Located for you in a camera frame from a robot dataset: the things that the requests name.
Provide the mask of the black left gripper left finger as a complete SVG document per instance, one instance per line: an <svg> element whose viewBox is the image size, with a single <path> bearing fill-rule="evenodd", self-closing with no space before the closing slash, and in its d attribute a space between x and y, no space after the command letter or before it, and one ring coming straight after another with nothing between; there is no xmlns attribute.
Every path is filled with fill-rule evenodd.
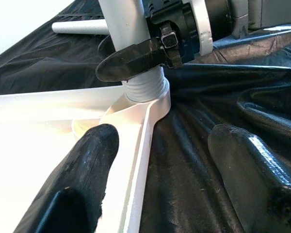
<svg viewBox="0 0 291 233"><path fill-rule="evenodd" d="M115 126L90 128L51 172L13 233L94 233L118 148Z"/></svg>

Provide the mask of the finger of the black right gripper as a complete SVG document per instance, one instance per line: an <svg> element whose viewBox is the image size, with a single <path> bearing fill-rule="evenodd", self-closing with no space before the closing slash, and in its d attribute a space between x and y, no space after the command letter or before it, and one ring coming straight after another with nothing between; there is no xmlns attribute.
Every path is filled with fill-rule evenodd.
<svg viewBox="0 0 291 233"><path fill-rule="evenodd" d="M110 35L106 36L98 46L98 53L102 58L106 58L114 53L114 45Z"/></svg>
<svg viewBox="0 0 291 233"><path fill-rule="evenodd" d="M163 46L157 38L133 44L106 57L96 67L103 82L127 81L165 62Z"/></svg>

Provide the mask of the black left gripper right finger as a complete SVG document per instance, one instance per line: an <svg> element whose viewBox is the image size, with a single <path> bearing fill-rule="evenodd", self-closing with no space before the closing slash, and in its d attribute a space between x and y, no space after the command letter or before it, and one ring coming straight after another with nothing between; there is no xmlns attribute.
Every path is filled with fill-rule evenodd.
<svg viewBox="0 0 291 233"><path fill-rule="evenodd" d="M291 170L257 135L218 124L210 155L245 233L291 233Z"/></svg>

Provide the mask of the white plastic table leg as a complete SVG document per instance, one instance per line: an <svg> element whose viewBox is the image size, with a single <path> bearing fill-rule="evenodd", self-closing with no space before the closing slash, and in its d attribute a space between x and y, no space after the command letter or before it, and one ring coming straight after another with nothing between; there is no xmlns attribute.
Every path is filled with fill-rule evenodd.
<svg viewBox="0 0 291 233"><path fill-rule="evenodd" d="M142 0L98 0L115 50L139 44L150 38ZM123 81L127 97L135 102L148 102L164 92L165 79L161 66Z"/></svg>
<svg viewBox="0 0 291 233"><path fill-rule="evenodd" d="M51 28L55 33L60 34L109 34L108 26L104 19L55 22Z"/></svg>

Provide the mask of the white plastic table top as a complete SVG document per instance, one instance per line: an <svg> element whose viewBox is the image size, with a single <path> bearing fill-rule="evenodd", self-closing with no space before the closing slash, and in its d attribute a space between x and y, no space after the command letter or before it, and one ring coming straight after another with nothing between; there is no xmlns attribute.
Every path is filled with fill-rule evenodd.
<svg viewBox="0 0 291 233"><path fill-rule="evenodd" d="M0 233L13 233L51 172L90 129L115 126L119 148L94 233L138 233L159 98L130 100L122 86L0 95Z"/></svg>

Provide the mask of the black plastic table cover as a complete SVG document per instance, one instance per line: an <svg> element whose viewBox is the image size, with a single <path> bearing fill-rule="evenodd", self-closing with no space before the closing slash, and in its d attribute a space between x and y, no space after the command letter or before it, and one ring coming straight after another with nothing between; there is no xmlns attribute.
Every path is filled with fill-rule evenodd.
<svg viewBox="0 0 291 233"><path fill-rule="evenodd" d="M103 19L75 0L56 19ZM0 95L122 86L96 77L102 35L59 35L46 22L0 55ZM170 110L153 128L138 233L245 233L208 137L229 124L260 137L291 170L291 33L162 66Z"/></svg>

